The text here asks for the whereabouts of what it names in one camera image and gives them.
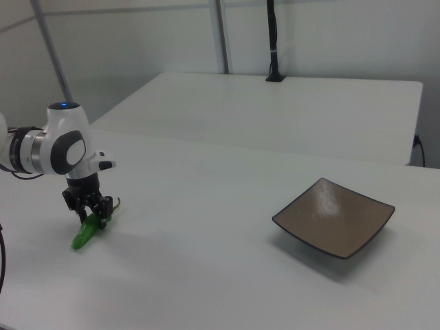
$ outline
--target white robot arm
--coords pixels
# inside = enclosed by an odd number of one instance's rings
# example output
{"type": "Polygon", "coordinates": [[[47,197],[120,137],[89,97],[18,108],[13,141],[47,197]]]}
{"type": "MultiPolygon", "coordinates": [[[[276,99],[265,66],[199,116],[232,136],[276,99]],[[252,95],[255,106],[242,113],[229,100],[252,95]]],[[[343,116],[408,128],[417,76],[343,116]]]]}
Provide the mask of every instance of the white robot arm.
{"type": "Polygon", "coordinates": [[[47,108],[48,123],[42,129],[8,129],[0,114],[0,169],[13,173],[65,175],[69,186],[63,196],[81,222],[85,207],[100,219],[112,213],[113,200],[99,191],[98,172],[116,166],[110,153],[95,150],[83,108],[74,102],[54,103],[47,108]]]}

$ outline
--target white wall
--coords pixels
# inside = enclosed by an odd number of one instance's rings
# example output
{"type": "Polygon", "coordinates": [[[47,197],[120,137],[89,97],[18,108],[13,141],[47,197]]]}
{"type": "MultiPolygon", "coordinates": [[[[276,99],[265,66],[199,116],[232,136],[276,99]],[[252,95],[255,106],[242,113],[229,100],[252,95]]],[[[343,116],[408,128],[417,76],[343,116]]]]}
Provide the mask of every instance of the white wall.
{"type": "Polygon", "coordinates": [[[71,94],[91,122],[161,72],[219,72],[208,0],[41,7],[71,94]]]}
{"type": "Polygon", "coordinates": [[[41,126],[63,93],[28,0],[0,1],[0,111],[9,126],[41,126]]]}
{"type": "MultiPolygon", "coordinates": [[[[230,71],[267,74],[264,0],[225,0],[230,71]]],[[[440,168],[440,1],[276,1],[280,70],[289,76],[417,80],[417,132],[429,167],[440,168]]],[[[419,149],[412,163],[420,164],[419,149]]]]}

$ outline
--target black stand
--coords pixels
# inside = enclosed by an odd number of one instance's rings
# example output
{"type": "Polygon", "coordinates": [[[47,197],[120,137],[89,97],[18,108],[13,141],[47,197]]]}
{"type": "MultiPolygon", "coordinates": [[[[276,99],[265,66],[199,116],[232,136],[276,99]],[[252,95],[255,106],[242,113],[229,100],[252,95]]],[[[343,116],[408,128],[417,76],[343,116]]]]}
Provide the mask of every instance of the black stand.
{"type": "Polygon", "coordinates": [[[269,41],[270,41],[270,69],[266,81],[281,82],[286,76],[281,76],[278,70],[278,54],[276,53],[276,17],[274,0],[267,0],[267,20],[269,23],[269,41]]]}

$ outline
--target square plate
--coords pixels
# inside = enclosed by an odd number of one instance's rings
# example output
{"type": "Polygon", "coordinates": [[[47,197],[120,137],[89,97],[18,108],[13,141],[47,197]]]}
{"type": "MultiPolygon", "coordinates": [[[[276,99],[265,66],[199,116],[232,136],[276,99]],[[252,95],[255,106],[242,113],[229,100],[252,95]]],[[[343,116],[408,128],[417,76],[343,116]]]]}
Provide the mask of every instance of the square plate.
{"type": "Polygon", "coordinates": [[[361,250],[395,207],[319,179],[272,219],[297,239],[341,259],[361,250]]]}

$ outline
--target green object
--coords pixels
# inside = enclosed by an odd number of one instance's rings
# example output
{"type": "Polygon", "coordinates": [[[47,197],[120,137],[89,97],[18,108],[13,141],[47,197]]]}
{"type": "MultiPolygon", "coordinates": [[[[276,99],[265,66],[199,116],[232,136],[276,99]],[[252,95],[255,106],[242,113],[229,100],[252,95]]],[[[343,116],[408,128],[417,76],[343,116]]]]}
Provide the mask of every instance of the green object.
{"type": "MultiPolygon", "coordinates": [[[[119,207],[120,204],[121,204],[121,200],[118,197],[118,204],[113,207],[114,212],[116,211],[116,209],[119,207]]],[[[111,220],[111,216],[108,219],[105,219],[105,222],[108,222],[110,220],[111,220]]],[[[82,222],[78,234],[71,242],[71,247],[74,250],[82,248],[93,237],[93,235],[99,229],[99,221],[100,221],[99,217],[95,213],[92,213],[82,222]]]]}

